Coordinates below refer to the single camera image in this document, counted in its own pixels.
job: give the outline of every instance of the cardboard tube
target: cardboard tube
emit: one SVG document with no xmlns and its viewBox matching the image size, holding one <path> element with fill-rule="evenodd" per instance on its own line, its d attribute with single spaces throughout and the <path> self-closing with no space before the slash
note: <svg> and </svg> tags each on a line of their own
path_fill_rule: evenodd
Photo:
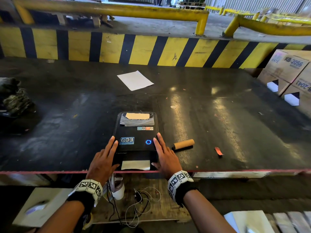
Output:
<svg viewBox="0 0 311 233">
<path fill-rule="evenodd" d="M 192 146 L 192 145 L 194 145 L 194 140 L 190 139 L 190 140 L 187 140 L 187 141 L 182 141 L 182 142 L 174 143 L 174 149 L 178 150 L 178 149 L 185 148 L 185 147 Z"/>
</svg>

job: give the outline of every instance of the black table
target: black table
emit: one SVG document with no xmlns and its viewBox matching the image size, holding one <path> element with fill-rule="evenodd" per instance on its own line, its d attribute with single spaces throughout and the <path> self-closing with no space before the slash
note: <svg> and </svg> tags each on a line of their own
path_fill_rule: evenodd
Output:
<svg viewBox="0 0 311 233">
<path fill-rule="evenodd" d="M 241 69 L 22 58 L 0 68 L 36 104 L 36 113 L 1 118 L 2 173 L 86 172 L 121 111 L 156 112 L 168 146 L 194 139 L 177 152 L 190 172 L 311 170 L 310 120 Z M 136 70 L 154 85 L 130 91 L 117 77 Z"/>
</svg>

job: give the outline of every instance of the printer sticker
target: printer sticker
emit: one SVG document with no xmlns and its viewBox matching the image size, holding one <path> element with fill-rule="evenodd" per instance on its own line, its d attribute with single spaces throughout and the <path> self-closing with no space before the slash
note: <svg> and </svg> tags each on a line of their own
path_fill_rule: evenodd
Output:
<svg viewBox="0 0 311 233">
<path fill-rule="evenodd" d="M 121 137 L 120 138 L 120 145 L 133 145 L 134 144 L 134 137 Z"/>
</svg>

